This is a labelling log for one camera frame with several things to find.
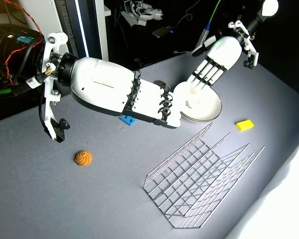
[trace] orange pastry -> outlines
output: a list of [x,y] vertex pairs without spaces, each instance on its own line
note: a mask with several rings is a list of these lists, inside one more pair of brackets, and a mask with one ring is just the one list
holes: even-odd
[[74,160],[80,166],[87,166],[92,162],[93,156],[88,151],[80,151],[76,154]]

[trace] metal dish rack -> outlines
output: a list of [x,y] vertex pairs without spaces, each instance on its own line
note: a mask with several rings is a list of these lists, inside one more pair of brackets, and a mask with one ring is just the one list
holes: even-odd
[[247,144],[224,157],[201,139],[212,123],[150,172],[144,190],[175,228],[200,228],[256,160],[259,152],[240,159]]

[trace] wire basket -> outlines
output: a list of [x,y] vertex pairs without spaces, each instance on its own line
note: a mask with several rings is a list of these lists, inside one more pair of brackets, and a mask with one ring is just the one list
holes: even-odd
[[184,144],[145,179],[144,190],[175,228],[200,228],[218,208],[252,162],[263,151],[244,159],[247,144],[223,157],[201,139],[212,123]]

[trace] tabletop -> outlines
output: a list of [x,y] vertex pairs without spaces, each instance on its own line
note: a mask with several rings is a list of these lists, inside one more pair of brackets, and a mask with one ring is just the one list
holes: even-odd
[[[175,87],[204,56],[176,56],[142,69],[142,78]],[[250,143],[266,146],[201,229],[174,229],[142,189],[145,176],[208,123],[181,119],[168,129],[94,112],[65,96],[53,107],[71,125],[63,143],[44,133],[37,108],[0,121],[0,239],[221,239],[240,220],[299,144],[299,95],[262,66],[237,64],[213,86],[222,112],[204,137],[226,154]],[[255,127],[238,132],[234,123]],[[94,159],[77,166],[75,153]]]

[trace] white plate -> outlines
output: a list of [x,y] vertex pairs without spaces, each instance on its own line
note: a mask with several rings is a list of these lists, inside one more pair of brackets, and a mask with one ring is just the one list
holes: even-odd
[[182,82],[175,87],[173,101],[180,105],[182,115],[194,122],[215,119],[221,112],[221,101],[217,93],[205,86],[202,90]]

